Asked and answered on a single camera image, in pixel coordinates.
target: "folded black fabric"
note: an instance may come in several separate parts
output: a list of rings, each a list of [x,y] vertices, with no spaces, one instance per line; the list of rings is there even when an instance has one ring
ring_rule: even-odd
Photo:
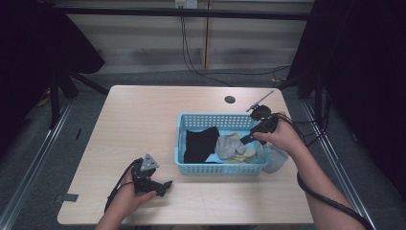
[[[215,153],[215,144],[220,134],[213,126],[200,132],[187,130],[185,163],[205,163],[211,153]]]

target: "gray carpet floor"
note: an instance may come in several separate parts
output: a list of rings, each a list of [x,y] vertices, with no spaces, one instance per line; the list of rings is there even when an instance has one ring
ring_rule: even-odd
[[[275,77],[280,80],[288,69],[272,74],[241,75],[253,72],[263,73],[271,70],[233,70],[212,71],[207,79],[190,71],[172,71],[139,74],[92,75],[88,78],[99,85],[110,88],[117,84],[134,85],[205,85],[238,87],[272,87]],[[56,196],[66,194],[81,156],[102,110],[106,96],[86,85],[76,82],[79,95],[72,100],[72,108],[52,144],[43,165],[38,169],[34,184],[28,191],[23,205],[17,209],[18,215],[12,229],[94,229],[95,226],[63,226],[57,220],[60,203],[54,202]],[[282,91],[287,107],[295,121],[308,121],[303,107],[304,101],[297,96],[297,88],[289,87]],[[61,104],[68,102],[60,95]],[[49,133],[51,106],[46,103],[35,107],[27,116],[23,129],[8,150],[7,157],[0,163],[0,211],[4,214],[20,182],[26,175],[44,139]],[[310,142],[315,138],[310,124],[300,125]],[[341,118],[334,105],[329,112],[327,137],[333,145],[344,166],[350,181],[360,199],[371,215],[376,229],[406,229],[406,205],[390,181],[374,165],[368,151],[352,140],[352,130]],[[340,187],[340,182],[332,169],[324,149],[319,142],[310,147],[311,152],[327,172],[332,181]],[[300,229],[314,229],[312,225],[296,226]]]

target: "table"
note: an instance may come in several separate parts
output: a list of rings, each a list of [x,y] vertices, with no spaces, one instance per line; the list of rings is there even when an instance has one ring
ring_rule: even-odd
[[[269,88],[136,86],[110,89],[57,220],[95,224],[106,198],[134,159],[149,153],[159,164],[152,179],[173,180],[164,197],[155,197],[124,224],[296,224],[312,223],[305,193],[289,158],[274,173],[183,175],[174,163],[176,122],[181,113],[245,113]],[[226,103],[233,96],[235,103]],[[261,104],[289,115],[281,91]]]

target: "person's right hand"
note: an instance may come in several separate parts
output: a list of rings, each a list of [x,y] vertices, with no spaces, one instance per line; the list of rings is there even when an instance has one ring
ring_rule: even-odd
[[[253,136],[260,141],[271,143],[288,154],[295,152],[296,148],[304,146],[295,129],[282,119],[279,119],[277,129],[273,133],[255,132]]]

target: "basket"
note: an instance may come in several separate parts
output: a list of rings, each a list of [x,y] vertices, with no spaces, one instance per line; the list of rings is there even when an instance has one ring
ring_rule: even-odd
[[[184,163],[187,130],[203,131],[209,127],[217,127],[220,135],[235,132],[243,137],[249,134],[250,129],[257,123],[248,114],[180,114],[177,121],[174,161],[182,174],[259,174],[270,163],[270,151],[258,141],[246,145],[247,149],[255,149],[257,153],[250,163]]]

